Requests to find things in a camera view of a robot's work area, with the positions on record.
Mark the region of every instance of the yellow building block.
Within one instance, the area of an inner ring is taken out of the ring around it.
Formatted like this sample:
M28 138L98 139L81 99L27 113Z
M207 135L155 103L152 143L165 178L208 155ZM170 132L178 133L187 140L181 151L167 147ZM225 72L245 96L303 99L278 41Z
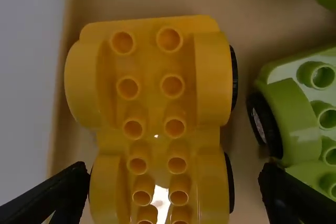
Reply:
M65 91L75 119L97 134L96 224L228 223L219 127L230 116L233 72L216 21L89 24L69 52Z

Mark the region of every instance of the black plastic piece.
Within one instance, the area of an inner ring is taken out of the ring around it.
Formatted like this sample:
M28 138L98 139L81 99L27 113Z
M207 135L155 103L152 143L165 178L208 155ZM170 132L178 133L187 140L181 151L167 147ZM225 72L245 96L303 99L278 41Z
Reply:
M232 102L231 102L231 111L235 108L238 98L238 64L235 51L232 46L230 46L231 53L231 64L232 64Z
M259 178L270 224L335 224L336 202L266 163Z
M270 156L281 159L284 150L279 127L262 93L258 91L251 93L246 99L246 108L259 145L268 145Z
M230 162L229 156L224 152L226 170L227 170L227 180L229 184L229 209L230 214L233 212L235 208L235 183L233 179L232 166Z
M77 162L28 192L0 206L1 224L78 224L87 198L90 175Z

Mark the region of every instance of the gray wall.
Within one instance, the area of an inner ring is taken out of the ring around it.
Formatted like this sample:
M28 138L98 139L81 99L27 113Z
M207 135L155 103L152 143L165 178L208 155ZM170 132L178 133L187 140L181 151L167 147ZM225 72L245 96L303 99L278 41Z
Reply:
M0 0L0 204L46 177L65 0Z

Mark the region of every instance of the building block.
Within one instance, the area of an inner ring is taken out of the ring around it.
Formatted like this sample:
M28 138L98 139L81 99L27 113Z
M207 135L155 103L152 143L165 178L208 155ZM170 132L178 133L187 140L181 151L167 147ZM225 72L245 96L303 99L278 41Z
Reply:
M97 136L95 223L228 223L233 178L219 127L237 95L235 62L208 16L83 28L64 79L71 113Z
M247 110L258 142L287 173L336 201L336 47L261 69Z

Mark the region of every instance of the black wheel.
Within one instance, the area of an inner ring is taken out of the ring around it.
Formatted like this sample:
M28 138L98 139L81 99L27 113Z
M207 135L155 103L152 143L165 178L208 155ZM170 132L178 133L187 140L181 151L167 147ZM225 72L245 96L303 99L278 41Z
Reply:
M259 145L267 145L270 156L281 159L284 151L280 131L272 110L262 93L250 94L246 99L246 108Z
M229 183L229 209L230 214L233 212L235 208L235 183L233 180L233 172L231 167L231 162L229 156L224 152L225 156L225 163L226 163L226 170L227 170L227 180Z
M230 53L231 53L232 80L233 80L232 103L231 103L231 111L232 111L236 106L238 98L238 65L236 54L232 46L230 46Z

